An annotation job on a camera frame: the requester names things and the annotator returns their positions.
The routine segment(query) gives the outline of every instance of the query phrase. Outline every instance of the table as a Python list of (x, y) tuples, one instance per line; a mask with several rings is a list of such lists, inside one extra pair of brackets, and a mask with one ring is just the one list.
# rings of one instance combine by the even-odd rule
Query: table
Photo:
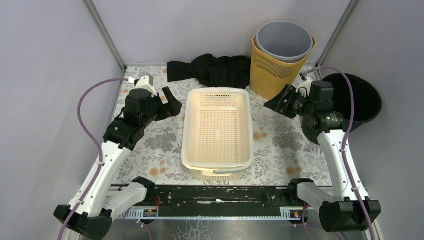
[[(293, 178), (310, 178), (318, 186), (331, 186), (330, 174), (320, 146), (310, 142), (301, 129), (300, 117), (289, 119), (264, 106), (266, 99), (249, 87), (253, 117), (254, 161), (244, 176), (235, 181), (198, 180), (181, 161), (184, 115), (190, 90), (202, 88), (197, 79), (167, 82), (165, 66), (130, 66), (125, 78), (139, 78), (144, 74), (154, 77), (153, 87), (162, 93), (169, 87), (182, 103), (181, 114), (153, 122), (145, 131), (128, 159), (124, 161), (114, 184), (127, 184), (136, 177), (147, 178), (157, 185), (239, 185), (287, 186)], [(302, 80), (298, 77), (293, 85)], [(134, 85), (124, 83), (114, 116), (125, 106), (125, 98)]]

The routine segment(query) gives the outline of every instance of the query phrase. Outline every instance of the perforated basket bottom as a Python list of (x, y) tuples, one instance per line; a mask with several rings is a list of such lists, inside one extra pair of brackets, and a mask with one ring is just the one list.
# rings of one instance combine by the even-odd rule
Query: perforated basket bottom
[(199, 163), (238, 163), (239, 133), (236, 109), (201, 109)]

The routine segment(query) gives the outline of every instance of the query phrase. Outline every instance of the stacked baskets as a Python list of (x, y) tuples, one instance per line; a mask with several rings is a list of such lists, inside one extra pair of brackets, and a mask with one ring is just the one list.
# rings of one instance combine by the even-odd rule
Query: stacked baskets
[(236, 180), (253, 162), (250, 99), (243, 89), (190, 91), (185, 110), (182, 164), (197, 179)]
[(288, 21), (265, 24), (253, 37), (250, 88), (270, 100), (292, 84), (316, 44), (313, 35)]

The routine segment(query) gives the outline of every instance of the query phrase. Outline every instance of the metal frame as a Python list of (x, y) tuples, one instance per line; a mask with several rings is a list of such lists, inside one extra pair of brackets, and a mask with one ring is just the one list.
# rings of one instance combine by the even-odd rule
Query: metal frame
[(316, 67), (322, 66), (323, 62), (325, 61), (329, 51), (334, 45), (334, 42), (339, 38), (340, 33), (342, 32), (343, 28), (346, 26), (346, 23), (351, 18), (353, 12), (355, 11), (358, 3), (361, 0), (350, 0), (349, 4), (347, 5), (346, 10), (344, 11), (343, 15), (341, 16), (340, 21), (338, 22), (337, 26), (335, 27), (334, 32), (332, 33), (330, 40), (328, 41), (327, 45), (324, 48), (324, 51), (322, 52), (321, 56), (318, 59), (318, 62), (315, 64)]
[(95, 25), (98, 28), (98, 31), (100, 32), (100, 35), (102, 36), (103, 40), (105, 41), (107, 47), (110, 50), (110, 53), (112, 53), (113, 58), (115, 59), (116, 63), (120, 67), (122, 71), (125, 71), (126, 65), (124, 60), (121, 57), (121, 54), (119, 53), (117, 47), (114, 44), (114, 41), (112, 41), (111, 35), (109, 34), (108, 30), (106, 29), (105, 24), (102, 21), (102, 18), (99, 15), (99, 12), (96, 9), (96, 6), (94, 5), (92, 0), (82, 0), (85, 7), (87, 8), (88, 13), (90, 13)]

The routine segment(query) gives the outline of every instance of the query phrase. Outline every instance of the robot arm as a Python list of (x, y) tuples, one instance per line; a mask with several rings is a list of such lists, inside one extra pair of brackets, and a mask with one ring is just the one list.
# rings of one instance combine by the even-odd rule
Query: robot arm
[[(153, 77), (146, 75), (136, 83), (135, 89), (125, 99), (125, 107), (108, 126), (101, 144), (103, 161), (97, 157), (82, 187), (67, 205), (58, 205), (54, 216), (62, 223), (71, 210), (80, 203), (71, 216), (67, 227), (89, 239), (101, 240), (109, 231), (112, 222), (131, 206), (151, 201), (154, 195), (154, 183), (136, 178), (129, 186), (105, 202), (106, 193), (116, 178), (119, 168), (134, 150), (136, 144), (145, 135), (145, 129), (153, 122), (177, 116), (182, 104), (175, 99), (168, 87), (163, 88), (168, 103), (163, 104), (159, 94), (151, 86)], [(93, 185), (90, 182), (100, 172)], [(83, 192), (89, 192), (80, 201)]]
[(347, 142), (344, 151), (362, 199), (357, 199), (354, 193), (342, 157), (342, 142), (348, 124), (341, 113), (333, 111), (333, 105), (331, 83), (314, 81), (308, 97), (303, 97), (293, 86), (287, 85), (264, 106), (288, 118), (302, 116), (303, 133), (311, 142), (321, 146), (327, 161), (333, 196), (319, 189), (311, 179), (292, 179), (289, 184), (291, 197), (308, 203), (318, 211), (321, 225), (327, 232), (364, 231), (368, 225), (359, 201), (364, 202), (372, 222), (381, 213), (381, 206), (379, 201), (370, 199), (362, 185)]

